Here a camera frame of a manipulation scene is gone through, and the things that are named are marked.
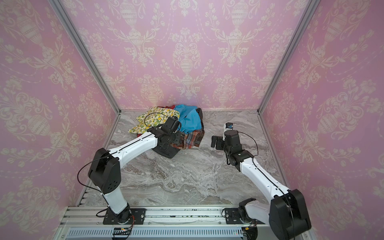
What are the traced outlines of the plaid tartan cloth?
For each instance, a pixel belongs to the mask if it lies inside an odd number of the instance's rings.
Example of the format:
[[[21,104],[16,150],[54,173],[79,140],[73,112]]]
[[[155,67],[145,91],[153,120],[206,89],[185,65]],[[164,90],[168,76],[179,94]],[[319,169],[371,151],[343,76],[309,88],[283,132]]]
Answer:
[[[189,134],[181,133],[179,141],[172,143],[171,146],[176,149],[186,150],[193,147],[199,147],[205,135],[203,129],[195,130]]]

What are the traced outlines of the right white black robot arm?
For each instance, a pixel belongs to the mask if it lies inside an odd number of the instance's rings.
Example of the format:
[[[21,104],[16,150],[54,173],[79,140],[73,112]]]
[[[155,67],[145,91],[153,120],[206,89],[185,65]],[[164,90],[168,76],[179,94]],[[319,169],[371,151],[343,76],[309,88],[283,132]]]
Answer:
[[[268,204],[254,198],[239,203],[238,214],[245,224],[267,224],[279,240],[291,240],[312,228],[304,195],[290,190],[269,174],[256,156],[245,150],[239,132],[226,129],[223,136],[213,136],[211,147],[225,152],[227,164],[249,178],[261,191]]]

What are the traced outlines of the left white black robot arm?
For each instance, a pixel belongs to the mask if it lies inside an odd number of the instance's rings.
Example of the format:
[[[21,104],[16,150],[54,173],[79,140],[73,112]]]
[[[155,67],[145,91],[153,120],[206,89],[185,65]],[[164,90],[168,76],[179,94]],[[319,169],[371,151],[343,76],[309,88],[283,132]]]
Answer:
[[[181,132],[167,130],[165,126],[154,127],[119,147],[97,150],[88,177],[107,202],[107,213],[111,214],[118,224],[130,222],[133,215],[121,191],[121,170],[131,160],[152,149],[164,157],[173,158],[179,149],[173,148],[172,144],[180,140],[180,135]]]

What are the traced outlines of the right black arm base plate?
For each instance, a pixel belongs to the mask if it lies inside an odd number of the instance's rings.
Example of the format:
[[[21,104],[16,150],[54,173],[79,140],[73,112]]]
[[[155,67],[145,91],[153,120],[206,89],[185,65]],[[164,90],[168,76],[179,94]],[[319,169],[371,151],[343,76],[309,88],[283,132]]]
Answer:
[[[239,210],[238,208],[224,208],[222,210],[222,217],[225,218],[227,225],[258,225],[258,224],[264,224],[263,222],[256,220],[256,219],[250,219],[246,217],[245,211]]]

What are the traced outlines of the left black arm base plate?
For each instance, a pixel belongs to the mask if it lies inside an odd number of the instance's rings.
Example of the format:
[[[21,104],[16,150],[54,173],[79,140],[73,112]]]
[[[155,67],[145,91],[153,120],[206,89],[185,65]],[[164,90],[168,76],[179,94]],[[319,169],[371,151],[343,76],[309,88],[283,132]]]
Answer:
[[[147,209],[130,208],[123,210],[120,214],[115,214],[108,208],[103,220],[104,225],[143,225]]]

